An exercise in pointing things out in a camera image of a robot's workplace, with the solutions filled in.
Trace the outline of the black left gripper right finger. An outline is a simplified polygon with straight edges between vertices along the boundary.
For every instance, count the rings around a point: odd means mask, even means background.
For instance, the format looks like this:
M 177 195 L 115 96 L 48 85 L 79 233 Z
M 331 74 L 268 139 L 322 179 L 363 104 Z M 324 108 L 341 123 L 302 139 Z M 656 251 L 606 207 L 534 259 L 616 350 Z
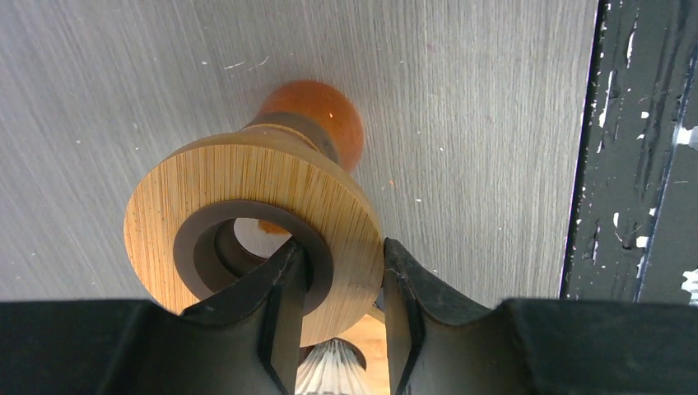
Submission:
M 384 242 L 394 394 L 694 394 L 697 310 L 508 299 L 478 304 Z

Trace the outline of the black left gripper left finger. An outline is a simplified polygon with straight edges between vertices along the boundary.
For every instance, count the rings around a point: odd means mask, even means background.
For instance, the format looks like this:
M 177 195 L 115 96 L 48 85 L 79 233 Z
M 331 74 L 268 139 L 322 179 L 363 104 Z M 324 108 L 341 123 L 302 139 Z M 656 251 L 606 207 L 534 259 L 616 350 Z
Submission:
M 290 394 L 306 263 L 290 240 L 181 314 L 149 300 L 4 302 L 1 391 Z

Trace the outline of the large wooden ring holder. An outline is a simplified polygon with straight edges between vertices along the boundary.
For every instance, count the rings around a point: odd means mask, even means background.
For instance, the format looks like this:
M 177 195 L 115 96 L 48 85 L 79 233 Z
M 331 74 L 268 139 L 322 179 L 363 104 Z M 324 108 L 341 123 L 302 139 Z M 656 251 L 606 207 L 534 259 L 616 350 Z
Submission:
M 372 394 L 390 394 L 389 363 L 384 313 L 371 308 L 357 323 L 338 336 L 364 356 L 362 374 Z

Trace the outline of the clear glass dripper cone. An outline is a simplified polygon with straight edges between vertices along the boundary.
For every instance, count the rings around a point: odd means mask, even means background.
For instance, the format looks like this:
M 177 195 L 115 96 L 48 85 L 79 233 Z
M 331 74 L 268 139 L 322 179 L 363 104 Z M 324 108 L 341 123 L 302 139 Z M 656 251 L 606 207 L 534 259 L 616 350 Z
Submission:
M 350 342 L 339 338 L 314 346 L 298 367 L 295 394 L 371 394 L 357 352 Z

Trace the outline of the small wooden ring holder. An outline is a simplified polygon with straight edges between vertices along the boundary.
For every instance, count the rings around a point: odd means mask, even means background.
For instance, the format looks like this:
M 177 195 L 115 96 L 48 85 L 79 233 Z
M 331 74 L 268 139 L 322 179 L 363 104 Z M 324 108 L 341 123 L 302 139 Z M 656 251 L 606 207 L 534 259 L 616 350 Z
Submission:
M 359 185 L 309 146 L 259 133 L 204 138 L 182 147 L 134 189 L 123 233 L 140 282 L 179 314 L 198 302 L 175 267 L 175 237 L 196 211 L 235 199 L 268 203 L 316 231 L 333 260 L 328 293 L 303 318 L 300 343 L 344 333 L 376 299 L 384 270 L 379 218 Z

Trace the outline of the amber glass carafe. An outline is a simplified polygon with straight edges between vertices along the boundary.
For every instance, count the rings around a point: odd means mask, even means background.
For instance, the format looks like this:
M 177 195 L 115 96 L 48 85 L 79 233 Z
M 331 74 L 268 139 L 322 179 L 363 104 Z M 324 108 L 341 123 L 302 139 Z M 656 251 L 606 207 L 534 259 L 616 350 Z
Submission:
M 353 103 L 320 81 L 298 80 L 278 87 L 248 126 L 275 128 L 298 137 L 349 173 L 365 145 L 364 125 Z

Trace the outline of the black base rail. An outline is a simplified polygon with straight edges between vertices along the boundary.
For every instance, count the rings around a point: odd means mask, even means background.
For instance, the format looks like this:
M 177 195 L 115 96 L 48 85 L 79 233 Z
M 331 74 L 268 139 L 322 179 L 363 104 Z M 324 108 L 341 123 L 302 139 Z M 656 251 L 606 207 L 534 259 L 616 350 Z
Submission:
M 697 303 L 697 4 L 601 1 L 560 296 Z

